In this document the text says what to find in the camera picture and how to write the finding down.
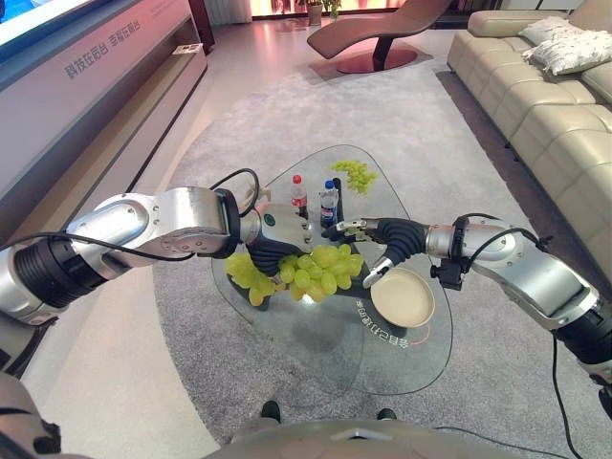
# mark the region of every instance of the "red bottle label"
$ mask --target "red bottle label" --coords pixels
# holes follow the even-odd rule
[[[295,206],[297,208],[301,208],[301,207],[307,206],[308,205],[308,199],[306,198],[306,196],[304,196],[302,198],[292,198],[291,205]]]

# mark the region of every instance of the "green grape bunch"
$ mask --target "green grape bunch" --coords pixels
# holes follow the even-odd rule
[[[249,302],[260,306],[265,297],[275,292],[289,291],[292,299],[300,301],[305,295],[320,303],[338,289],[351,288],[351,276],[359,275],[363,257],[351,253],[350,246],[316,246],[312,253],[289,255],[278,264],[281,284],[275,285],[252,264],[248,253],[234,253],[226,260],[226,271],[231,281],[249,289]]]
[[[376,180],[376,172],[371,172],[366,163],[359,161],[338,161],[331,168],[348,174],[348,187],[358,194],[366,194]]]

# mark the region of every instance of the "water bottle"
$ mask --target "water bottle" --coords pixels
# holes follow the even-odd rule
[[[325,182],[325,189],[321,191],[321,227],[329,228],[338,222],[338,190],[334,187],[334,182]]]
[[[301,175],[294,175],[294,182],[291,185],[291,205],[297,208],[300,217],[308,220],[308,196]]]

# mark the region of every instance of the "glass table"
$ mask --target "glass table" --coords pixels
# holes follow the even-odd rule
[[[330,168],[342,160],[366,163],[368,169],[377,173],[366,195],[348,189],[346,174]],[[314,245],[330,244],[320,236],[318,192],[323,189],[325,180],[334,177],[342,180],[345,219],[364,216],[409,218],[380,167],[370,155],[355,146],[323,149],[276,177],[266,186],[274,202],[291,203],[290,190],[295,174],[302,176],[308,191]],[[255,308],[249,303],[248,293],[230,281],[225,260],[212,260],[212,271],[223,297],[255,333],[310,367],[326,387],[354,388],[381,395],[423,389],[444,371],[452,344],[448,299],[438,282],[429,277],[431,261],[425,255],[417,255],[401,265],[419,273],[435,299],[435,312],[429,323],[405,329],[384,320],[376,311],[369,290],[361,286],[369,267],[383,254],[384,246],[374,242],[352,246],[353,252],[360,252],[365,259],[361,278],[354,278],[351,289],[339,289],[320,303],[308,296],[294,301],[287,290],[268,297]]]

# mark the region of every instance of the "potted plant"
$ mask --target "potted plant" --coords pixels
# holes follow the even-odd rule
[[[306,5],[308,12],[308,25],[320,26],[323,14],[323,0],[295,0],[298,5]]]
[[[333,21],[338,19],[338,9],[342,6],[341,0],[323,0],[323,6]]]

